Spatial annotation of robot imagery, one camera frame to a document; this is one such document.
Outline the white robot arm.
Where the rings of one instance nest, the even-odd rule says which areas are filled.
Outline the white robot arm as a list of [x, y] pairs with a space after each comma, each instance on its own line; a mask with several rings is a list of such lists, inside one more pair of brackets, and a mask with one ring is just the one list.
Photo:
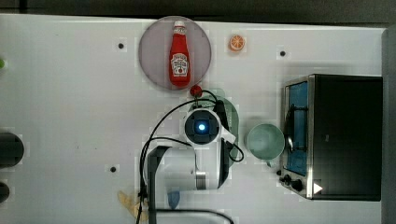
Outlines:
[[170, 202], [174, 193], [219, 189], [227, 180], [236, 136], [222, 102], [189, 111], [181, 135], [185, 146], [157, 146], [148, 154], [148, 224], [158, 224], [160, 204]]

